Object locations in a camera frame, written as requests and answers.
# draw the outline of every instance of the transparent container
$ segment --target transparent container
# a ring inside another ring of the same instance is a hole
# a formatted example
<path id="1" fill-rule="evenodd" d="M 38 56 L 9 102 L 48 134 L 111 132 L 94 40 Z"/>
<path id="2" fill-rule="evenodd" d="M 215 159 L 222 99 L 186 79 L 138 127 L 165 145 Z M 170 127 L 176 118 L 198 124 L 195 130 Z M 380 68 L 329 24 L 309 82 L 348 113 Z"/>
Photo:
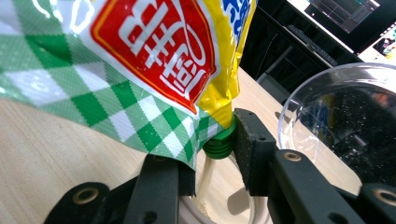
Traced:
<path id="1" fill-rule="evenodd" d="M 352 63 L 309 78 L 285 103 L 278 140 L 349 192 L 396 186 L 396 66 Z"/>

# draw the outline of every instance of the plastic packaging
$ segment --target plastic packaging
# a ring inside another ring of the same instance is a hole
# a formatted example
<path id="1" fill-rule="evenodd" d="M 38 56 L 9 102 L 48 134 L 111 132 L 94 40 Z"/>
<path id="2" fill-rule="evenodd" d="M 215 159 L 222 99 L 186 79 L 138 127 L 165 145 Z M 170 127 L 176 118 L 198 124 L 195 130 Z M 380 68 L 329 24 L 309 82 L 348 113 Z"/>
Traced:
<path id="1" fill-rule="evenodd" d="M 194 168 L 231 126 L 255 4 L 4 0 L 0 96 Z"/>

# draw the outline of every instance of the table surface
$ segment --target table surface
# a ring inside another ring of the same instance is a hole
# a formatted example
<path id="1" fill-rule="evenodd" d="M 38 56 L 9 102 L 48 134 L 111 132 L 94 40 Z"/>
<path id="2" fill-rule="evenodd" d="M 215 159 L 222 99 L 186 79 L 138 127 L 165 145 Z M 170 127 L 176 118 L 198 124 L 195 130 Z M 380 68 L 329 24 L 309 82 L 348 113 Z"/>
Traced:
<path id="1" fill-rule="evenodd" d="M 258 115 L 277 137 L 277 116 L 282 106 L 242 69 L 241 92 L 233 107 Z M 40 223 L 52 207 L 74 186 L 102 182 L 111 189 L 137 175 L 144 153 L 69 120 L 26 105 L 0 100 L 0 223 Z M 344 172 L 330 150 L 314 155 L 319 170 L 331 183 L 358 192 L 360 182 Z M 205 154 L 198 154 L 199 180 Z M 229 159 L 216 161 L 205 210 L 217 223 L 248 223 L 249 212 L 229 215 L 227 199 L 243 188 L 241 175 Z"/>

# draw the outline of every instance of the computer monitor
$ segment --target computer monitor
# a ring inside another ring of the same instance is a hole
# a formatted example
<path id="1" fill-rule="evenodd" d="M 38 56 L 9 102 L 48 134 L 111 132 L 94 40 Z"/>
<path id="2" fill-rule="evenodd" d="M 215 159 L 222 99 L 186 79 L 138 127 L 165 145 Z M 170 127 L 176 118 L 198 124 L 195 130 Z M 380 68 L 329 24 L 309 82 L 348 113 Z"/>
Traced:
<path id="1" fill-rule="evenodd" d="M 380 34 L 376 41 L 365 49 L 359 57 L 364 62 L 396 65 L 396 22 Z"/>
<path id="2" fill-rule="evenodd" d="M 305 13 L 356 55 L 396 22 L 396 0 L 308 0 Z"/>

